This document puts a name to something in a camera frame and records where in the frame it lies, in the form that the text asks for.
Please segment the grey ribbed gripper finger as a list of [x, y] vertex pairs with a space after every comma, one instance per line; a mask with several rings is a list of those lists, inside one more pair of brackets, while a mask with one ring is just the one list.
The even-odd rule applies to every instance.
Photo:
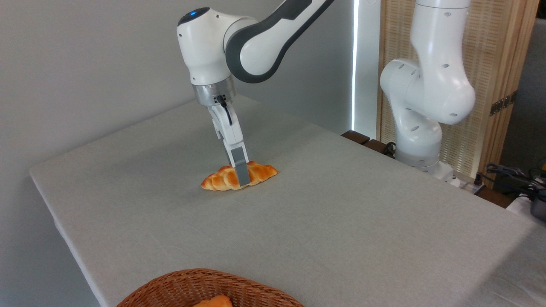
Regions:
[[250, 184], [250, 175], [248, 173], [248, 155], [244, 144], [229, 145], [224, 144], [228, 161], [234, 168], [237, 175], [238, 184], [244, 187]]

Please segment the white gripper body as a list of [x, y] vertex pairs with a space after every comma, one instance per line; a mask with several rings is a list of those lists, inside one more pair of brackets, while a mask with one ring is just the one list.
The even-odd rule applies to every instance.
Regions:
[[212, 116], [217, 137], [224, 140], [224, 144], [236, 145], [244, 143], [237, 115], [230, 103], [226, 107], [216, 104], [208, 106], [207, 109]]

